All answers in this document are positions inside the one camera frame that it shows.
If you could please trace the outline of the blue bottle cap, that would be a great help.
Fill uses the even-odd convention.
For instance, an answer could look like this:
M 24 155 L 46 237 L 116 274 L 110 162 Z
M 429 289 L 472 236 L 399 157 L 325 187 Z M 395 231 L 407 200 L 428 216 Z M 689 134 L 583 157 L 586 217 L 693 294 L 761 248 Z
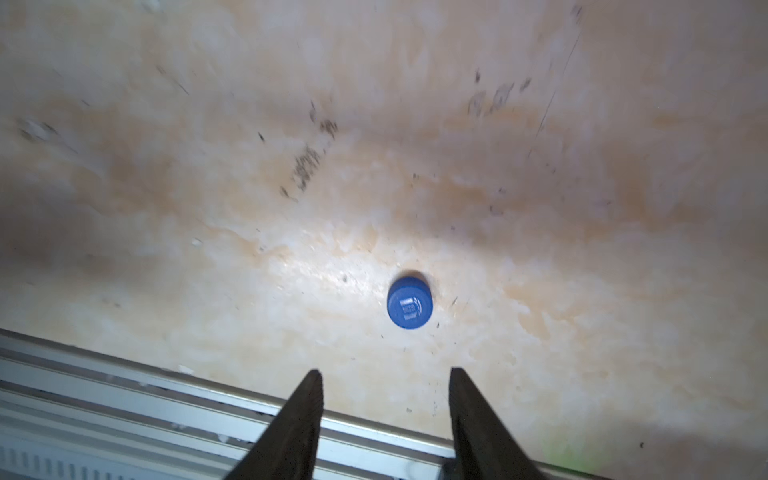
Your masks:
M 434 309 L 433 296 L 428 283 L 417 276 L 403 276 L 395 280 L 387 294 L 387 313 L 398 327 L 415 330 L 424 326 Z

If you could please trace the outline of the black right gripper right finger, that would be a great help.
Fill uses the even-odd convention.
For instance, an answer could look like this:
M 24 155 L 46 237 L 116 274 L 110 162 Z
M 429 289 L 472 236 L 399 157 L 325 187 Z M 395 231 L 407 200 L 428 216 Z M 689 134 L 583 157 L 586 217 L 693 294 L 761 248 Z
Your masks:
M 450 372 L 449 407 L 455 451 L 450 479 L 546 479 L 460 367 Z

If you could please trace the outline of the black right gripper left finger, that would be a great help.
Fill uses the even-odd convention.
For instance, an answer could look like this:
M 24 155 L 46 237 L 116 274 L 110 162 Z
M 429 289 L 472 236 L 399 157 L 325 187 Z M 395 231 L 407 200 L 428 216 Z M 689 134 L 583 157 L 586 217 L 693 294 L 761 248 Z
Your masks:
M 323 379 L 313 369 L 225 479 L 312 479 L 323 410 Z

